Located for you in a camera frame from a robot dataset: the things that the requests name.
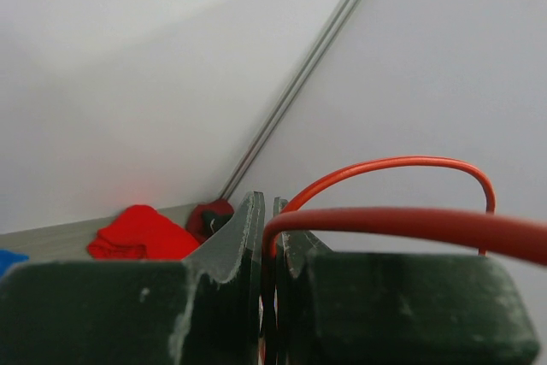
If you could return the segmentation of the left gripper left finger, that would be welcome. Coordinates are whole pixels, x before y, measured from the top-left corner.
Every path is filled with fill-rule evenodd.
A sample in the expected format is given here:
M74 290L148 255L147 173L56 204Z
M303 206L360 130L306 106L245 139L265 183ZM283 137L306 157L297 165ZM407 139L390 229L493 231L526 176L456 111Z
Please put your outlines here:
M4 364L255 364L264 196L172 262L23 263L1 280Z

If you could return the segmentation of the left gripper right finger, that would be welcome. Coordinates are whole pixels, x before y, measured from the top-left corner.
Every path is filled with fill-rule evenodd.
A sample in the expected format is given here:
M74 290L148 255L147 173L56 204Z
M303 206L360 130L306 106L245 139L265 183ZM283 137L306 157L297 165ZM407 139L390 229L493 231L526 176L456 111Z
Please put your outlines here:
M531 364L514 281L472 253L337 253L310 231L427 239L539 261L539 225L449 209L285 212L272 221L272 358L285 364Z

